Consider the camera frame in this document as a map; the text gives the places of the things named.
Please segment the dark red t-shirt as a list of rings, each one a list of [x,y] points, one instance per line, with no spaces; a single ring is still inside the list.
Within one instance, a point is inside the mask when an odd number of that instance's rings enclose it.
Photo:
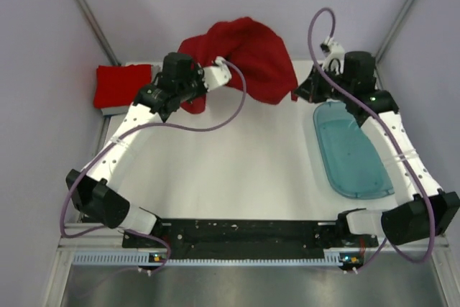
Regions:
[[[287,95],[297,99],[293,91],[298,80],[285,43],[250,17],[217,22],[206,33],[182,41],[178,51],[203,67],[225,58],[243,73],[247,93],[256,101],[277,105]]]

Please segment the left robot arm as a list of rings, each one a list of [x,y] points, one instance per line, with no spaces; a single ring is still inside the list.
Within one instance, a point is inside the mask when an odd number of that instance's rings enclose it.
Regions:
[[[124,174],[147,141],[147,124],[165,122],[180,105],[207,92],[203,69],[191,56],[171,52],[153,82],[141,87],[128,112],[93,162],[71,170],[66,183],[74,207],[110,229],[133,229],[148,247],[155,247],[163,230],[156,216],[118,193]]]

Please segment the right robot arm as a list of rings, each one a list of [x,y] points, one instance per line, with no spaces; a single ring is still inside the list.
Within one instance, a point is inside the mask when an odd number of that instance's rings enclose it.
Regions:
[[[314,104],[321,159],[334,187],[350,199],[394,200],[393,207],[342,213],[337,241],[350,247],[363,234],[400,246],[433,243],[459,211],[459,195],[431,176],[410,141],[392,94],[377,87],[368,52],[338,51],[314,63],[295,95]]]

